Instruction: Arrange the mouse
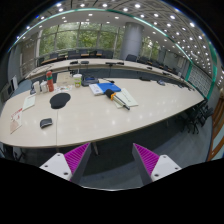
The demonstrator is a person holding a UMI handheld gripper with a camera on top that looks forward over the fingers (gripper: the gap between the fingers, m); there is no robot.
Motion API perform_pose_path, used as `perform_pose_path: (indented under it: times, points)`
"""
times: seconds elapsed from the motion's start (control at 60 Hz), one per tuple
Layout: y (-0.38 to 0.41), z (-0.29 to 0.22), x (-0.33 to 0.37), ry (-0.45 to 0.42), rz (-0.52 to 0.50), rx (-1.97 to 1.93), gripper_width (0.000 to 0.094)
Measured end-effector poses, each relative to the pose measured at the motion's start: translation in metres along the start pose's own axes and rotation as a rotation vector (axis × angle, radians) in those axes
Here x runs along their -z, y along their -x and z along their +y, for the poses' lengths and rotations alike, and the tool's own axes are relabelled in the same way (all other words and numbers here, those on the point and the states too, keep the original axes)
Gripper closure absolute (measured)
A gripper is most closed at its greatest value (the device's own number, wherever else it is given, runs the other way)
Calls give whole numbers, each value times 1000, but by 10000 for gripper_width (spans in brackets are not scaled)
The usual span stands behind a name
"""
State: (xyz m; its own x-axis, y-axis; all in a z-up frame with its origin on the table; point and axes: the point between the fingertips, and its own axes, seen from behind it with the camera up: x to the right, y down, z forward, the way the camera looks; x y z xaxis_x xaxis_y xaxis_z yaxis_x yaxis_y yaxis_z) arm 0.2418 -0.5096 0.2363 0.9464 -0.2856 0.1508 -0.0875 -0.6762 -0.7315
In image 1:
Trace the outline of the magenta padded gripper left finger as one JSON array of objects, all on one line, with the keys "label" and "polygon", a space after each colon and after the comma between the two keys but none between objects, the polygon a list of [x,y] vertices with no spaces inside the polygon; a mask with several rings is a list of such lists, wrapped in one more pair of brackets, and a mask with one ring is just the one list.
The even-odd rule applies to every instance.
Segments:
[{"label": "magenta padded gripper left finger", "polygon": [[40,168],[78,184],[84,173],[90,154],[91,144],[86,143],[65,154],[56,153],[41,165]]}]

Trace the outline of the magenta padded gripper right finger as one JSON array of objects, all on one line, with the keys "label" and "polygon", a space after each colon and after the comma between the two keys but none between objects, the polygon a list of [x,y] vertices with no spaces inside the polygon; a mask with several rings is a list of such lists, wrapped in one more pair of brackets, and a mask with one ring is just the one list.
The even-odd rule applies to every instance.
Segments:
[{"label": "magenta padded gripper right finger", "polygon": [[157,155],[136,143],[133,144],[132,154],[144,185],[181,170],[168,155]]}]

